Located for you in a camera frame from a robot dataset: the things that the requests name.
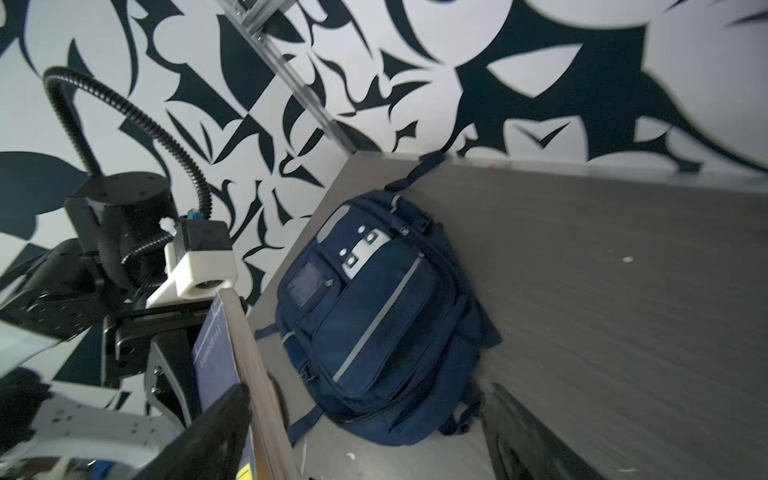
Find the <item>table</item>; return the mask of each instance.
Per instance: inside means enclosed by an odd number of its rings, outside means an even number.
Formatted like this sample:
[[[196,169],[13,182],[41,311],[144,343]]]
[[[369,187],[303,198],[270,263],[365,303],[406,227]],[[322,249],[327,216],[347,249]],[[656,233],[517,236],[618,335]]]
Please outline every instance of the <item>table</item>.
[[[412,167],[349,159],[254,329],[325,219]],[[768,475],[767,195],[450,164],[403,195],[444,223],[504,337],[482,355],[481,386],[504,385],[607,478]],[[313,402],[277,337],[260,347],[295,421]],[[318,480],[493,478],[479,424],[390,448],[322,419],[294,453]]]

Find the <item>book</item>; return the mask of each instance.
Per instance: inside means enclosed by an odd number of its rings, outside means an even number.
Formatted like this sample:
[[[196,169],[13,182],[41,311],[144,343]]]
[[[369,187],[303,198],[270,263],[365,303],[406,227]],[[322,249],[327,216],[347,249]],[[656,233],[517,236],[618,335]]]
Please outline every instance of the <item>book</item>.
[[[216,294],[192,359],[203,410],[235,383],[250,390],[250,427],[237,480],[300,480],[272,383],[234,290]]]

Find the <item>abstract wallpaper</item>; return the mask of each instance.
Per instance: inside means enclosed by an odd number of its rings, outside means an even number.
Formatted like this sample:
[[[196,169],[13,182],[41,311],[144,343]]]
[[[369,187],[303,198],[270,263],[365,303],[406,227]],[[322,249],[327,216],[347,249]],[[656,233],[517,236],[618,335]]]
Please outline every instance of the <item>abstract wallpaper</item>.
[[[266,32],[366,150],[768,169],[763,0],[299,0]]]
[[[0,273],[75,237],[61,207],[85,174],[43,92],[52,65],[110,86],[189,151],[229,226],[236,289],[255,303],[346,155],[208,0],[0,0]],[[180,212],[197,206],[162,147],[83,92],[74,105],[105,173],[163,174]],[[72,396],[143,412],[139,379],[126,398],[85,387],[99,383],[100,345],[91,329],[29,365]]]

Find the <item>blue backpack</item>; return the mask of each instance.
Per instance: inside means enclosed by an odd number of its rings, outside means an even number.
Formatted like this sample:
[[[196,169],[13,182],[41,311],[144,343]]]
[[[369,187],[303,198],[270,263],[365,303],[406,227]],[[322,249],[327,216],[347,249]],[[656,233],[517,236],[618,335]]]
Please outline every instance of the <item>blue backpack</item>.
[[[291,444],[322,414],[381,445],[435,430],[468,431],[481,396],[472,370],[501,342],[442,225],[397,192],[443,161],[342,204],[287,270],[276,327],[317,406],[288,428]],[[456,421],[460,402],[467,409]]]

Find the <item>wall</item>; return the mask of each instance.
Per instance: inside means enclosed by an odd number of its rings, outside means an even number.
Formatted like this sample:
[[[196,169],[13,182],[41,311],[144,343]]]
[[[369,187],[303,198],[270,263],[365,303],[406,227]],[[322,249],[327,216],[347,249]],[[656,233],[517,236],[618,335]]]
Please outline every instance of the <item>wall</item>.
[[[299,0],[267,25],[366,150],[768,167],[764,0]]]
[[[255,303],[346,157],[208,0],[0,0],[0,272],[75,236],[61,206],[85,174],[45,99],[52,65],[92,74],[190,152]],[[163,174],[180,212],[197,205],[162,147],[83,92],[74,104],[105,173]],[[131,395],[93,387],[100,345],[92,330],[26,365],[70,396],[143,412],[140,377]]]

